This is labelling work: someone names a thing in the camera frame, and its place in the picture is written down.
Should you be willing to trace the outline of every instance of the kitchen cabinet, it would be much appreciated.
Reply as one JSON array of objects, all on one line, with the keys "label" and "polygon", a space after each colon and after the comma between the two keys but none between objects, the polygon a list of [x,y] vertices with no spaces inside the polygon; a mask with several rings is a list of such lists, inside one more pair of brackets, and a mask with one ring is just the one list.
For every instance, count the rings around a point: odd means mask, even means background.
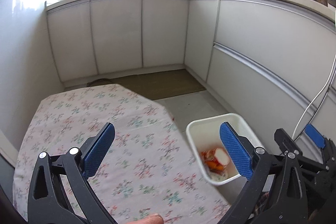
[{"label": "kitchen cabinet", "polygon": [[274,132],[293,133],[303,112],[295,100],[219,46],[213,49],[207,83],[244,117],[269,153],[280,152]]},{"label": "kitchen cabinet", "polygon": [[48,28],[62,82],[98,73],[91,39],[88,1],[49,11]]},{"label": "kitchen cabinet", "polygon": [[216,41],[268,68],[309,100],[327,80],[336,52],[332,21],[276,0],[220,0]]},{"label": "kitchen cabinet", "polygon": [[183,64],[189,0],[143,0],[143,65]]},{"label": "kitchen cabinet", "polygon": [[91,0],[100,74],[142,67],[141,4],[142,0]]},{"label": "kitchen cabinet", "polygon": [[190,0],[185,64],[206,81],[215,35],[218,0]]}]

